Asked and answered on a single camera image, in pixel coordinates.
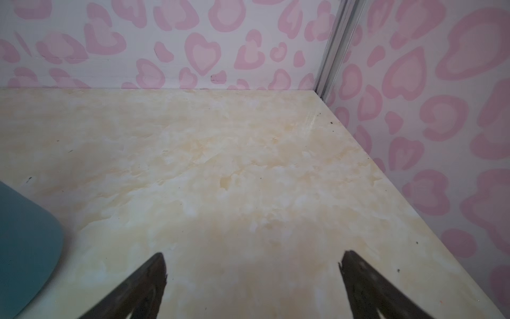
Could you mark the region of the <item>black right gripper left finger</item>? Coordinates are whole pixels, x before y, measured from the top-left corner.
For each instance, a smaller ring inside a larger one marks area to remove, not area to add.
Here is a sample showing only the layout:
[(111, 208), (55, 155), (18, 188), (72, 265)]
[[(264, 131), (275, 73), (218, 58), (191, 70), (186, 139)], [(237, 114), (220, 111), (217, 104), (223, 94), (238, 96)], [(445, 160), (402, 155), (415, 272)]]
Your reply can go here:
[(162, 253), (156, 253), (81, 316), (86, 318), (156, 318), (167, 284)]

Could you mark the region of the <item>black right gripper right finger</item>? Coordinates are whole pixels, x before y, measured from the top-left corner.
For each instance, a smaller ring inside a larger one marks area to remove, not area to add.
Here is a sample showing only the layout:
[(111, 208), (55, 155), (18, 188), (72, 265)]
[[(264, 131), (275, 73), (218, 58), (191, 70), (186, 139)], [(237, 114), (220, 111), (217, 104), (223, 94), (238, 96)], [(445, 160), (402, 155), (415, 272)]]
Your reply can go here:
[(353, 318), (432, 319), (355, 251), (344, 252), (339, 271)]

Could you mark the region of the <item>teal ceramic vase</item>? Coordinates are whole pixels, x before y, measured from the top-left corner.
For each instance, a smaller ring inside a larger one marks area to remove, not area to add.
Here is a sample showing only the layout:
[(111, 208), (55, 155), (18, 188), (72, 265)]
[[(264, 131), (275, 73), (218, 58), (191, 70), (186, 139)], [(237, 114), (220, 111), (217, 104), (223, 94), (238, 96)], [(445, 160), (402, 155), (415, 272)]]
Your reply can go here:
[(41, 206), (1, 184), (1, 317), (14, 318), (49, 280), (64, 233)]

